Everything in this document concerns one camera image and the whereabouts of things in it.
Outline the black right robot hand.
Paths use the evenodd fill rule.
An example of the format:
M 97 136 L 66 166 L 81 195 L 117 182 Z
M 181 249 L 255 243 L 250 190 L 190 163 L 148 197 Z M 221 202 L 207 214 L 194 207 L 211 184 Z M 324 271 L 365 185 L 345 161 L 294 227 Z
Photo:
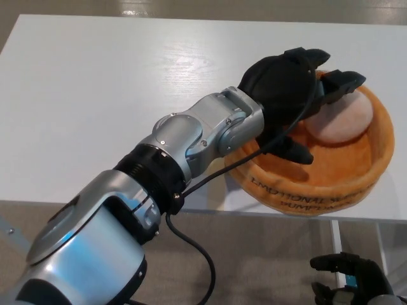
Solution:
M 358 255 L 341 252 L 314 257 L 310 265 L 317 271 L 353 276 L 356 286 L 331 289 L 312 283 L 316 304 L 401 304 L 378 264 Z

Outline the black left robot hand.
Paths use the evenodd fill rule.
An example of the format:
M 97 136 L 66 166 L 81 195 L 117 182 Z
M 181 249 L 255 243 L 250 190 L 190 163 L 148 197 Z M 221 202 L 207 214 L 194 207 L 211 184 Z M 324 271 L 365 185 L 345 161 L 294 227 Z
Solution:
M 295 163 L 310 165 L 309 149 L 288 136 L 302 119 L 317 114 L 322 106 L 334 104 L 360 87 L 366 77 L 354 71 L 334 70 L 316 75 L 330 58 L 320 49 L 295 48 L 281 55 L 265 57 L 242 76 L 240 90 L 257 102 L 265 127 L 256 137 L 259 150 Z

